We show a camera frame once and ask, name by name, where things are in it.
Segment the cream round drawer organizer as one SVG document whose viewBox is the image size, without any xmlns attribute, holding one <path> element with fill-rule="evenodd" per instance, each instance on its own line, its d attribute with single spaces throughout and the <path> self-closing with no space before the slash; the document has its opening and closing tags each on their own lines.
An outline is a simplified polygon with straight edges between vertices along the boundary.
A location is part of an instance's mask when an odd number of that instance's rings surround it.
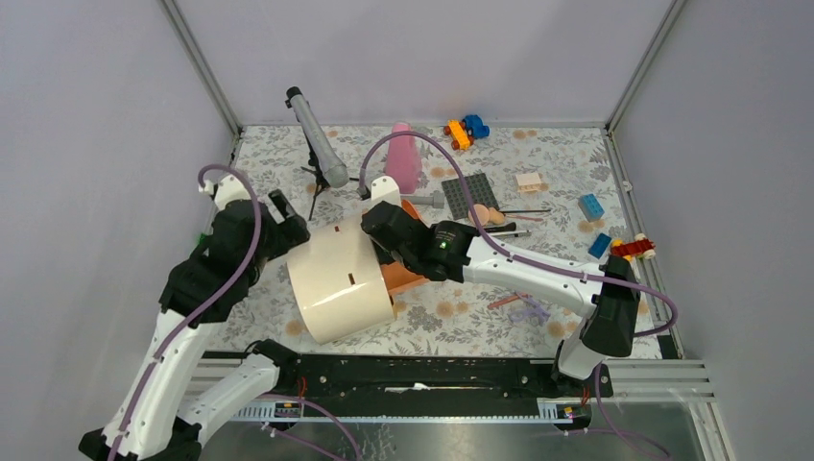
<svg viewBox="0 0 814 461">
<path fill-rule="evenodd" d="M 356 212 L 313 230 L 287 255 L 299 314 L 320 345 L 392 322 L 392 297 L 428 282 L 398 262 L 380 262 L 362 231 L 362 216 Z"/>
</svg>

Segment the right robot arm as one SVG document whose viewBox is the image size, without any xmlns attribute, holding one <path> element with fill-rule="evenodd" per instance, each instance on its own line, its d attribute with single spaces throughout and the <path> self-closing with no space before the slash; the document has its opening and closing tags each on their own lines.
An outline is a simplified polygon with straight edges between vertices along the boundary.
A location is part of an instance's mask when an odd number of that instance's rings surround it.
<svg viewBox="0 0 814 461">
<path fill-rule="evenodd" d="M 507 288 L 580 316 L 550 371 L 560 394 L 577 394 L 596 365 L 607 358 L 627 358 L 633 351 L 640 294 L 634 269 L 623 257 L 580 263 L 537 254 L 461 223 L 427 226 L 386 202 L 364 213 L 361 229 L 382 253 L 413 274 Z"/>
</svg>

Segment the black makeup brush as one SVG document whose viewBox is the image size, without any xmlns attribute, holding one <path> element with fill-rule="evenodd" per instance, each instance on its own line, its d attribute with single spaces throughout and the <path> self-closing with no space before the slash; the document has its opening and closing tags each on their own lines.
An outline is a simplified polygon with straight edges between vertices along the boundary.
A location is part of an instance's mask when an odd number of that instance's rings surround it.
<svg viewBox="0 0 814 461">
<path fill-rule="evenodd" d="M 500 210 L 503 214 L 541 214 L 541 213 L 548 213 L 551 212 L 551 208 L 542 208 L 542 209 L 504 209 Z"/>
</svg>

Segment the silver black mascara tube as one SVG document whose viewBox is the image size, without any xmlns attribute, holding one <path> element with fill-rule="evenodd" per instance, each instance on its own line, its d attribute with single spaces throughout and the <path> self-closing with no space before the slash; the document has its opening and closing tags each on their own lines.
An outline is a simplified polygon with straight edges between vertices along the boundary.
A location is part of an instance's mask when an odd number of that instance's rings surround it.
<svg viewBox="0 0 814 461">
<path fill-rule="evenodd" d="M 492 237 L 520 237 L 527 236 L 530 234 L 531 232 L 529 230 L 504 230 L 497 232 L 489 232 L 489 236 Z"/>
</svg>

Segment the beige makeup sponge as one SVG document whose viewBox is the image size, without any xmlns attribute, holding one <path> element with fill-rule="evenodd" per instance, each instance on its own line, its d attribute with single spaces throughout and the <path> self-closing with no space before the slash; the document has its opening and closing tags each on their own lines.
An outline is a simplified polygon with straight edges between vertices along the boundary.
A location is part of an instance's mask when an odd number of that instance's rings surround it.
<svg viewBox="0 0 814 461">
<path fill-rule="evenodd" d="M 506 223 L 506 216 L 494 207 L 489 208 L 489 223 L 491 225 L 503 226 Z"/>
</svg>

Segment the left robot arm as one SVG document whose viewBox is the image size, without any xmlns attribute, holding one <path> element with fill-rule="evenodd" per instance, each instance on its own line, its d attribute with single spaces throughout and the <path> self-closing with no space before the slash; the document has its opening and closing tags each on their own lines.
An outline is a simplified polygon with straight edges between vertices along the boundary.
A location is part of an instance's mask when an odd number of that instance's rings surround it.
<svg viewBox="0 0 814 461">
<path fill-rule="evenodd" d="M 232 174 L 207 182 L 203 192 L 218 208 L 212 233 L 170 272 L 138 377 L 111 421 L 79 443 L 91 460 L 196 460 L 251 400 L 269 390 L 284 395 L 297 385 L 288 353 L 273 358 L 255 350 L 196 400 L 184 398 L 210 340 L 265 265 L 310 238 L 306 221 L 279 189 L 268 195 L 279 220 Z"/>
</svg>

